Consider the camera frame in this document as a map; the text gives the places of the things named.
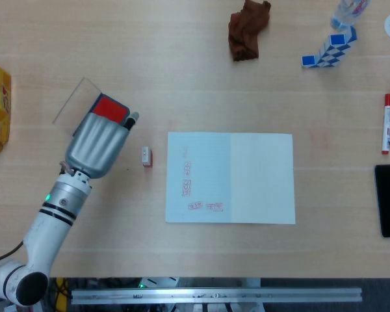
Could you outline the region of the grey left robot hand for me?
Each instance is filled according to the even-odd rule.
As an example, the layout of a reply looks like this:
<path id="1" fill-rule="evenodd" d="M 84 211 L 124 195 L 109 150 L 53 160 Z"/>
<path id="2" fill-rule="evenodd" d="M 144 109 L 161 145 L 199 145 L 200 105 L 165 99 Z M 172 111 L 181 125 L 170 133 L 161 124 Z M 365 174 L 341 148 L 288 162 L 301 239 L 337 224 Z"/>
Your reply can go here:
<path id="1" fill-rule="evenodd" d="M 105 176 L 121 152 L 139 113 L 133 112 L 123 124 L 88 113 L 65 154 L 65 162 L 91 179 Z"/>

